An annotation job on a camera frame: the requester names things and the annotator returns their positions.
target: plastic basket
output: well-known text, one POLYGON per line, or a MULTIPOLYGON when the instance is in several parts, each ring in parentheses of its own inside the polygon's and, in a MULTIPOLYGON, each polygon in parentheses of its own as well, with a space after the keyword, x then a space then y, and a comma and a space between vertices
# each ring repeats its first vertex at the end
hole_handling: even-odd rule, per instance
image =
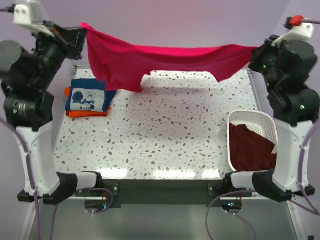
POLYGON ((268 114, 260 111, 252 110, 235 110, 232 111, 227 119, 227 144, 228 144, 228 162, 231 169, 236 172, 237 170, 232 166, 230 157, 230 124, 235 126, 245 124, 247 128, 262 137, 274 143, 275 147, 272 153, 277 152, 278 147, 278 134, 276 123, 268 114))

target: pink cloth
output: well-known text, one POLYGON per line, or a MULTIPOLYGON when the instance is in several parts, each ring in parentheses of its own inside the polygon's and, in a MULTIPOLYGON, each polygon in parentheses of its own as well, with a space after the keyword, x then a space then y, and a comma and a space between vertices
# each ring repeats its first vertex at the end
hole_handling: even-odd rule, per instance
POLYGON ((87 29, 88 58, 95 77, 106 89, 141 92, 141 80, 154 70, 210 72, 218 82, 231 78, 251 60, 252 46, 180 48, 141 46, 87 29))

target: speckled table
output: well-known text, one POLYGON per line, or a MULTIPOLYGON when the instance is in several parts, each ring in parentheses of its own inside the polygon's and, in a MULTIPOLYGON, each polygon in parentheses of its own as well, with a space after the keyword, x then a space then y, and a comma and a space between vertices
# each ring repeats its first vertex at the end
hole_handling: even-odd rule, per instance
MULTIPOLYGON (((79 69, 76 79, 94 78, 79 69)), ((208 72, 154 71, 143 92, 117 92, 108 117, 64 117, 54 152, 59 172, 105 179, 220 179, 228 165, 227 117, 256 110, 248 72, 217 83, 208 72)))

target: dark red cloth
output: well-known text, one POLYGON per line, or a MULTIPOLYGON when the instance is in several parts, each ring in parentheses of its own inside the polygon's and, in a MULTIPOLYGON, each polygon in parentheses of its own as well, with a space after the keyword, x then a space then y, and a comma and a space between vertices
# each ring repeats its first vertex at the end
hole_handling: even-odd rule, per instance
POLYGON ((141 80, 154 70, 210 72, 218 82, 231 78, 250 60, 256 47, 224 45, 180 48, 134 45, 87 29, 88 58, 94 76, 106 80, 106 89, 141 92, 141 80))
POLYGON ((249 130, 245 124, 230 123, 230 160, 237 171, 262 171, 276 167, 275 144, 249 130))

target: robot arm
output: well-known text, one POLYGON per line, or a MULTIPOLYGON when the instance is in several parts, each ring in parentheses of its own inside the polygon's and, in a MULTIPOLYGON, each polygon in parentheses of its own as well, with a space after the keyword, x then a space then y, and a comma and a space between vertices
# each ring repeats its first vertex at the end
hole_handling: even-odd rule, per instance
POLYGON ((19 201, 33 202, 36 191, 45 204, 56 205, 77 190, 103 187, 102 177, 97 172, 56 172, 52 150, 54 96, 47 90, 65 59, 82 58, 87 31, 43 21, 42 6, 38 1, 24 0, 8 7, 7 11, 13 12, 15 24, 36 37, 32 53, 13 40, 0 42, 0 79, 6 97, 7 122, 26 140, 30 157, 29 164, 20 144, 25 187, 18 195, 19 201), (31 168, 32 176, 29 176, 28 168, 31 168), (36 189, 30 184, 31 178, 36 189))
POLYGON ((230 186, 255 189, 277 202, 291 200, 293 194, 301 196, 300 186, 307 195, 315 193, 308 181, 308 147, 303 166, 299 166, 299 153, 305 135, 319 116, 320 97, 305 84, 318 57, 306 42, 312 37, 312 24, 292 26, 290 21, 292 18, 286 23, 290 31, 266 39, 264 45, 253 51, 249 65, 263 75, 274 111, 278 132, 276 167, 269 171, 230 173, 224 179, 227 189, 230 186), (302 181, 298 181, 301 170, 302 181))

